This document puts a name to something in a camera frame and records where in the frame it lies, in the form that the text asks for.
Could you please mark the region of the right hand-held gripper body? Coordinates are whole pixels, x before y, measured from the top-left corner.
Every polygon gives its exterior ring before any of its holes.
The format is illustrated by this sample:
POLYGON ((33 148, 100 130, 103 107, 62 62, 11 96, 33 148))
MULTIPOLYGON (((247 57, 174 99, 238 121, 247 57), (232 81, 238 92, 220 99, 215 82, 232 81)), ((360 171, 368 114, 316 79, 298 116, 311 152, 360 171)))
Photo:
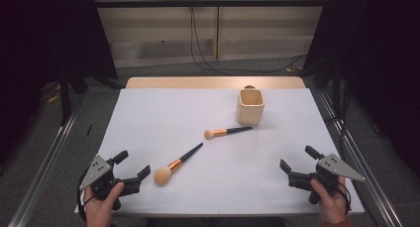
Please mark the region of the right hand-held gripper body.
POLYGON ((317 179, 327 191, 333 191, 338 188, 340 176, 359 181, 366 180, 364 176, 335 154, 324 156, 319 153, 309 153, 309 156, 317 162, 314 172, 296 172, 291 167, 287 167, 287 177, 289 186, 310 191, 309 202, 311 204, 317 204, 320 200, 319 194, 310 183, 312 179, 317 179))

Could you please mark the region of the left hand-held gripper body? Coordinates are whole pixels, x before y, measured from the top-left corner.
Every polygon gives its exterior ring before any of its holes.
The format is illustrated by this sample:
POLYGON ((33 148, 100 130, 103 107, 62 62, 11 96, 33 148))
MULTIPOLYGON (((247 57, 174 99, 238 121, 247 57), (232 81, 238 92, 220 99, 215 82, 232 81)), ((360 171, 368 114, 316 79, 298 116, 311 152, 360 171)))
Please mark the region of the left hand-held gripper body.
POLYGON ((104 160, 101 156, 96 155, 82 175, 78 191, 82 192, 90 186, 94 195, 104 200, 118 182, 123 182, 125 187, 120 193, 121 196, 139 193, 142 181, 137 176, 126 179, 116 178, 113 173, 112 160, 113 158, 104 160))

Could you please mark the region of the large makeup brush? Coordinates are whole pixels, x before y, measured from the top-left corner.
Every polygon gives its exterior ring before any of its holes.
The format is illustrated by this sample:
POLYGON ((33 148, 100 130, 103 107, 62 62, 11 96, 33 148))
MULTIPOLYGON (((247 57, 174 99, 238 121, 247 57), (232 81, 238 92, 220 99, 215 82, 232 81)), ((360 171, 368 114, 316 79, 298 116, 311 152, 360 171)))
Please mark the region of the large makeup brush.
POLYGON ((202 143, 198 144, 196 147, 188 151, 186 154, 181 156, 179 159, 173 161, 166 167, 163 167, 156 171, 154 176, 155 184, 158 186, 166 185, 171 176, 188 160, 190 159, 201 147, 203 146, 202 143))

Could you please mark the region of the beige square cup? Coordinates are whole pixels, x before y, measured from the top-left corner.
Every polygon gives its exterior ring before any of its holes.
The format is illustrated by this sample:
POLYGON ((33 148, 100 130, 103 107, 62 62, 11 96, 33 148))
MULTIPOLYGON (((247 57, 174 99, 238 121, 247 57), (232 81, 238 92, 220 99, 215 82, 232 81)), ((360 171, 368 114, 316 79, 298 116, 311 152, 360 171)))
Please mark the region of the beige square cup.
POLYGON ((237 121, 241 125, 256 126, 263 115, 265 103, 263 94, 255 88, 244 88, 239 92, 237 121))

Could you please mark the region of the small makeup brush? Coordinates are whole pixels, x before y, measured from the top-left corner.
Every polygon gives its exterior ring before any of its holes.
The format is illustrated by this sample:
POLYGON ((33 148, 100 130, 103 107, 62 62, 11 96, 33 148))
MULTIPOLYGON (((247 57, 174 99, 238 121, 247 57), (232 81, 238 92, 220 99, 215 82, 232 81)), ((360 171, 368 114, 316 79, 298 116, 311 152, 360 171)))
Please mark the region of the small makeup brush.
POLYGON ((216 137, 224 137, 227 135, 232 135, 236 133, 241 133, 245 131, 252 130, 251 126, 248 127, 237 127, 237 128, 227 128, 227 129, 217 129, 217 130, 206 130, 204 132, 204 138, 206 140, 211 140, 216 137))

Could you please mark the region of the person's left hand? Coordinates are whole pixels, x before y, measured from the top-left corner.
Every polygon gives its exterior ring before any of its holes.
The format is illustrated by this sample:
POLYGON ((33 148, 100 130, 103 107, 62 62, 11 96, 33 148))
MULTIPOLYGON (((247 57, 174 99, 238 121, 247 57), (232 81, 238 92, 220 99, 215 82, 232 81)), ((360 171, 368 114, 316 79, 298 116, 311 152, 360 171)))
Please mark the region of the person's left hand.
POLYGON ((123 182, 118 182, 104 200, 97 199, 90 186, 84 190, 86 227, 111 227, 113 204, 124 187, 123 182))

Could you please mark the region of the person's right hand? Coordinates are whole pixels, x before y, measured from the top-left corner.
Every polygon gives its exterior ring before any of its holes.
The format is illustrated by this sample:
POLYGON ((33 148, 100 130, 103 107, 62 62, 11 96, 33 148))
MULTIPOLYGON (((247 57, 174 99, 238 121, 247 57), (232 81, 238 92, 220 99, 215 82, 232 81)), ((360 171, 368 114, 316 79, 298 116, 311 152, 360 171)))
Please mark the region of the person's right hand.
POLYGON ((319 194, 319 212, 321 224, 338 223, 347 219, 347 202, 342 193, 346 192, 346 179, 339 177, 339 190, 328 192, 317 179, 310 181, 313 189, 319 194))

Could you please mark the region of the white table mat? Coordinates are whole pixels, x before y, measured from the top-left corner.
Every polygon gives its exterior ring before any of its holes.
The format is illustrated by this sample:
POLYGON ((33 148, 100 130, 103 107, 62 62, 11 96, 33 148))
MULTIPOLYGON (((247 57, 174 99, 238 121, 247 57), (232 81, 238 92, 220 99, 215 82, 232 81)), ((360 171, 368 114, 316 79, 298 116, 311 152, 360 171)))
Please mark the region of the white table mat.
POLYGON ((289 186, 280 162, 315 170, 308 146, 330 155, 336 147, 307 89, 266 89, 260 123, 251 131, 206 140, 207 130, 234 128, 236 89, 124 89, 98 155, 125 151, 118 178, 144 166, 159 170, 188 151, 193 156, 164 186, 148 176, 122 198, 122 215, 245 216, 312 214, 305 190, 289 186))

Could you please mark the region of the black metal stand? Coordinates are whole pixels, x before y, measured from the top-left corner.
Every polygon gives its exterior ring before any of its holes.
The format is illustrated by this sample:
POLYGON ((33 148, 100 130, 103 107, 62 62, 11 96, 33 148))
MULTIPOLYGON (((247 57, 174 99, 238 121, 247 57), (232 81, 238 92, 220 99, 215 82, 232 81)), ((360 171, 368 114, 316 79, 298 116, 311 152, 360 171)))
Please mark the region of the black metal stand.
POLYGON ((59 71, 59 85, 61 96, 61 124, 64 125, 72 114, 69 87, 72 87, 77 94, 84 94, 88 90, 88 85, 85 82, 85 77, 93 78, 94 80, 108 86, 112 89, 123 89, 124 86, 118 84, 110 79, 101 76, 80 64, 64 65, 59 71))

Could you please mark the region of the black curtain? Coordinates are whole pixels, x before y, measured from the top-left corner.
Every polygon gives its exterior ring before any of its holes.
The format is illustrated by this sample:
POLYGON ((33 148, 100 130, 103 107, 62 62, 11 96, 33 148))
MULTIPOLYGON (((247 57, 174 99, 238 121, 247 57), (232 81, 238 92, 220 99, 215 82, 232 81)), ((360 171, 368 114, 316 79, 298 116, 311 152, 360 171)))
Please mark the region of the black curtain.
POLYGON ((420 0, 327 0, 304 69, 342 75, 420 177, 420 0))
POLYGON ((43 86, 65 72, 115 78, 94 0, 0 0, 0 166, 26 133, 43 86))

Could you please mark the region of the black horizontal bar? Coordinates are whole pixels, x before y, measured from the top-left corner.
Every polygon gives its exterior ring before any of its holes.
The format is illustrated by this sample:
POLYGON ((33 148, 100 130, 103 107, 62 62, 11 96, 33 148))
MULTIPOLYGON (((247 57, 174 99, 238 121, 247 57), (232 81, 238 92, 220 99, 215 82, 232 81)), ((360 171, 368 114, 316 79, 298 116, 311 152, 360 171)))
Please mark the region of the black horizontal bar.
POLYGON ((327 0, 94 0, 97 8, 322 7, 327 0))

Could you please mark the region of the aluminium floor rail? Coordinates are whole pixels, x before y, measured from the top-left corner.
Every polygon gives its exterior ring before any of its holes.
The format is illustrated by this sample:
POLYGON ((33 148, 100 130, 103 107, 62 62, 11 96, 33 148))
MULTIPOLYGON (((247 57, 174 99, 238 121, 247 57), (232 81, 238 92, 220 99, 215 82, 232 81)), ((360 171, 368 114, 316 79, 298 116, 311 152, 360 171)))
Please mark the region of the aluminium floor rail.
POLYGON ((11 218, 8 227, 26 227, 35 209, 35 206, 46 186, 47 180, 53 170, 56 159, 72 129, 77 113, 82 106, 83 99, 75 101, 74 108, 70 112, 67 120, 59 127, 55 138, 50 145, 49 151, 38 172, 31 183, 29 190, 24 195, 23 200, 18 205, 17 210, 11 218))
POLYGON ((353 181, 353 185, 369 219, 375 227, 403 227, 396 209, 374 176, 353 135, 334 110, 329 94, 325 90, 316 90, 315 99, 321 113, 325 115, 327 130, 340 157, 366 178, 365 182, 353 181))

